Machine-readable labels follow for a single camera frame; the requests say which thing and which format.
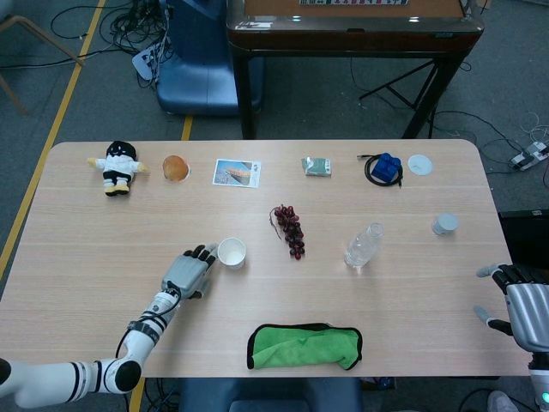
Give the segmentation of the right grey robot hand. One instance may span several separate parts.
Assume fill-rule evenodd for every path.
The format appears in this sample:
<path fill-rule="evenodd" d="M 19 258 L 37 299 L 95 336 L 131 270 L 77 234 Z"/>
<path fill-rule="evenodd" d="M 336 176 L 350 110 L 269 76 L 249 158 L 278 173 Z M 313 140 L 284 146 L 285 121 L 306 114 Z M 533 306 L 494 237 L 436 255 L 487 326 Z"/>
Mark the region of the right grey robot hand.
<path fill-rule="evenodd" d="M 509 319 L 495 318 L 481 306 L 474 312 L 486 326 L 515 339 L 530 353 L 548 351 L 548 280 L 543 274 L 521 264 L 492 264 L 477 270 L 479 278 L 489 277 L 501 289 Z"/>

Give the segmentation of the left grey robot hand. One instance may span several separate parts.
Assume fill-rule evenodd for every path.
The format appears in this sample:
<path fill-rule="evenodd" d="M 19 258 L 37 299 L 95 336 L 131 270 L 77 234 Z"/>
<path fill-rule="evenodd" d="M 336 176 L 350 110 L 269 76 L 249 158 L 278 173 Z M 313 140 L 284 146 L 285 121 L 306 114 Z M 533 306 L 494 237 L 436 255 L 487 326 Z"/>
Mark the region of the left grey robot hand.
<path fill-rule="evenodd" d="M 179 291 L 182 300 L 201 299 L 209 287 L 208 273 L 217 260 L 217 244 L 198 245 L 178 255 L 161 283 Z"/>

